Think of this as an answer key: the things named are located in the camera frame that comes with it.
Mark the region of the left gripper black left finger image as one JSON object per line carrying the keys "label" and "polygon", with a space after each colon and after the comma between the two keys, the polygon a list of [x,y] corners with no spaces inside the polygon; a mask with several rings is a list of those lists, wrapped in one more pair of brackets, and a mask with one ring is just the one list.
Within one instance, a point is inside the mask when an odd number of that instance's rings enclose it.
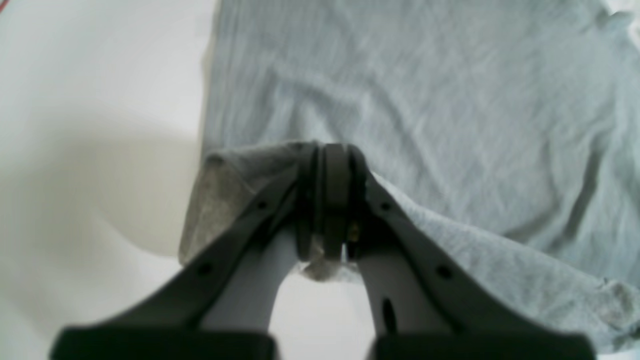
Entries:
{"label": "left gripper black left finger image", "polygon": [[52,360],[276,360],[268,327],[279,286],[311,255],[320,146],[252,198],[167,284],[102,323],[68,326]]}

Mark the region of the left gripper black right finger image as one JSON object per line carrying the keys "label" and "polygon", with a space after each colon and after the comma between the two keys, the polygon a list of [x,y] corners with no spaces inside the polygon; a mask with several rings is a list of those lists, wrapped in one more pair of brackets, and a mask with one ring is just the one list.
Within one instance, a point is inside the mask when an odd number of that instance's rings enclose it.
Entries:
{"label": "left gripper black right finger image", "polygon": [[369,360],[594,360],[584,335],[518,315],[418,230],[353,145],[322,151],[324,248],[338,245],[365,283]]}

